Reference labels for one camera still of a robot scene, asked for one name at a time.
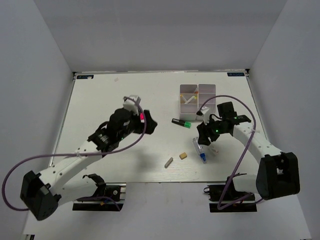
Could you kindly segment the pink black highlighter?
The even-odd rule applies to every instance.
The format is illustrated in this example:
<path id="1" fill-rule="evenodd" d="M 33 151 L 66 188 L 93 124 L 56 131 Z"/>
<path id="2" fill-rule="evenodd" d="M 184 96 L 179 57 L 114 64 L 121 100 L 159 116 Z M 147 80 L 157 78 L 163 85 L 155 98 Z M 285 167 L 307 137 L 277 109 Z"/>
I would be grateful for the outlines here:
<path id="1" fill-rule="evenodd" d="M 143 113 L 140 113 L 140 121 L 143 123 L 144 121 L 145 121 L 145 118 L 144 118 L 144 115 L 143 115 Z"/>

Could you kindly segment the clear blue glue bottle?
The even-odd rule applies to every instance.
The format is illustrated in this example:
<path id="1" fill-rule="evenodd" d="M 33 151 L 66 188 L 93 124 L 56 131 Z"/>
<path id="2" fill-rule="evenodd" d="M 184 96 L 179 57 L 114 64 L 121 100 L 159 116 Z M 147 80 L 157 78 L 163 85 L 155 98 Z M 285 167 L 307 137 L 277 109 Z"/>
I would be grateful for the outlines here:
<path id="1" fill-rule="evenodd" d="M 199 157 L 201 158 L 202 162 L 205 164 L 207 162 L 207 159 L 206 159 L 206 154 L 204 152 L 204 149 L 203 147 L 198 143 L 198 137 L 194 137 L 192 139 L 192 143 L 194 145 L 194 148 L 197 152 L 197 154 L 199 155 Z"/>

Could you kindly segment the pale yellow white marker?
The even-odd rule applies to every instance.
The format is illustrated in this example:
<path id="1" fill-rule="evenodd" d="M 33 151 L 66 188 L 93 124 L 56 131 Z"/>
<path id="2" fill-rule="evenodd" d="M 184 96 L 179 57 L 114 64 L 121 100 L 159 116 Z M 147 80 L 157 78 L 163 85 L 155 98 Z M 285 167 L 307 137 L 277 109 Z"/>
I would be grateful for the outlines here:
<path id="1" fill-rule="evenodd" d="M 185 101 L 185 104 L 191 103 L 193 100 L 197 100 L 196 96 L 191 96 L 188 100 Z"/>

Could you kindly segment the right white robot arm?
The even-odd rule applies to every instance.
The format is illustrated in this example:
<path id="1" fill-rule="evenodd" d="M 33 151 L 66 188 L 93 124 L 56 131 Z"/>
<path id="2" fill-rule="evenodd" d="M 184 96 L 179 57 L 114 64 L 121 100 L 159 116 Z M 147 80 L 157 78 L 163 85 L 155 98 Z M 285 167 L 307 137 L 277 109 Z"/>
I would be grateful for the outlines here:
<path id="1" fill-rule="evenodd" d="M 256 174 L 233 172 L 226 180 L 224 192 L 236 200 L 243 193 L 258 194 L 263 200 L 296 195 L 300 192 L 298 158 L 292 152 L 284 152 L 257 132 L 255 123 L 246 115 L 239 115 L 232 102 L 218 105 L 219 119 L 214 119 L 211 109 L 204 106 L 196 113 L 202 117 L 197 126 L 198 144 L 209 146 L 220 135 L 230 134 L 244 145 L 258 163 Z"/>

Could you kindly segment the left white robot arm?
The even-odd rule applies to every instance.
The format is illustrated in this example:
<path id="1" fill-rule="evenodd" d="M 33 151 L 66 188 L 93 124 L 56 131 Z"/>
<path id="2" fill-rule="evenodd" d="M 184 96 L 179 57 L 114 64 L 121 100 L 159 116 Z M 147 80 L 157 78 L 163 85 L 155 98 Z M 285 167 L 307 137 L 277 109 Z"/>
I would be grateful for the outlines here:
<path id="1" fill-rule="evenodd" d="M 103 198 L 106 187 L 85 179 L 91 179 L 95 174 L 84 173 L 76 184 L 71 184 L 70 180 L 89 165 L 113 153 L 130 134 L 151 135 L 158 124 L 149 110 L 145 109 L 143 114 L 144 117 L 140 117 L 139 113 L 119 108 L 71 156 L 38 173 L 27 172 L 22 180 L 20 198 L 33 216 L 42 221 L 67 202 L 83 197 Z"/>

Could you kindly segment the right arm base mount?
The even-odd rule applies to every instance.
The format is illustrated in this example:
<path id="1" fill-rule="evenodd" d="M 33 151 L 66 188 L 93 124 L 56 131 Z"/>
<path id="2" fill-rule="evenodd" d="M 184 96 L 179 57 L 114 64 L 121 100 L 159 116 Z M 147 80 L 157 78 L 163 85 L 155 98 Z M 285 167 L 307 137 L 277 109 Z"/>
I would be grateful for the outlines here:
<path id="1" fill-rule="evenodd" d="M 234 183 L 231 182 L 221 202 L 221 206 L 227 205 L 235 200 L 237 202 L 232 205 L 219 210 L 218 203 L 226 186 L 229 176 L 224 182 L 210 183 L 204 189 L 203 193 L 208 195 L 209 212 L 210 213 L 255 213 L 257 212 L 257 203 L 254 194 L 248 198 L 238 200 L 248 195 L 247 192 L 239 192 L 235 190 Z"/>

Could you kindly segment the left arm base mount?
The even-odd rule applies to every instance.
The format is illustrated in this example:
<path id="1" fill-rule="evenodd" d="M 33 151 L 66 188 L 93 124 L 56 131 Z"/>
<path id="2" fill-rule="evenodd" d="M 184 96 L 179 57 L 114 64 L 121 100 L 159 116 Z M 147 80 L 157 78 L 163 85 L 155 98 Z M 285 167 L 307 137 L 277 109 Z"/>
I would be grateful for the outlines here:
<path id="1" fill-rule="evenodd" d="M 126 196 L 125 183 L 106 183 L 103 178 L 95 173 L 82 177 L 89 183 L 94 182 L 93 195 L 81 197 L 73 202 L 73 211 L 89 212 L 120 212 Z"/>

